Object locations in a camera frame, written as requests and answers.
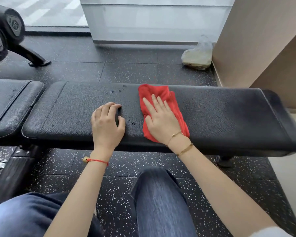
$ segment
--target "gold bracelet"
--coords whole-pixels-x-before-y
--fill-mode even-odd
[[[168,147],[168,145],[169,145],[170,141],[172,140],[172,138],[175,137],[175,136],[178,135],[178,134],[182,134],[182,132],[179,131],[178,133],[173,134],[173,135],[171,136],[171,138],[169,139],[168,144],[166,145],[166,147]]]
[[[190,149],[192,149],[193,146],[194,146],[193,143],[189,144],[189,146],[186,147],[183,151],[181,151],[177,156],[179,157],[180,155],[186,153],[187,151],[189,151]]]

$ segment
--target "gold bead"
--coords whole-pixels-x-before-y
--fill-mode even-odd
[[[87,162],[87,159],[89,159],[89,157],[88,157],[88,156],[85,156],[85,157],[83,157],[82,161],[83,161],[84,163],[88,163],[88,162]]]

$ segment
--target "textured leather surface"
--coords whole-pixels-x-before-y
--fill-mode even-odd
[[[20,134],[20,127],[44,90],[39,81],[0,79],[0,141]]]
[[[36,144],[91,149],[91,113],[113,101],[122,105],[119,114],[126,119],[126,134],[117,150],[167,152],[164,145],[144,138],[138,86],[54,83],[35,105],[22,133]],[[169,88],[175,92],[192,142],[204,154],[283,156],[296,152],[296,124],[280,101],[275,100],[275,111],[272,98],[267,99],[260,89]]]

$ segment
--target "hand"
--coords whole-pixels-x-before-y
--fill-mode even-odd
[[[172,135],[181,131],[179,122],[166,101],[152,95],[154,107],[150,102],[143,98],[143,101],[150,112],[146,117],[146,123],[150,134],[160,143],[167,145]]]
[[[125,119],[118,116],[118,126],[115,122],[116,110],[120,107],[120,104],[109,102],[93,112],[91,124],[94,150],[112,155],[122,140],[125,134]]]

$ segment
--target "forearm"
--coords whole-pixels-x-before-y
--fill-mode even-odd
[[[102,159],[107,153],[91,153],[90,158]],[[87,236],[99,195],[106,164],[90,161],[67,199],[59,209],[44,237]]]
[[[178,138],[175,153],[184,149],[189,140]],[[180,156],[202,189],[214,211],[234,237],[250,236],[274,221],[240,187],[219,170],[195,147]]]

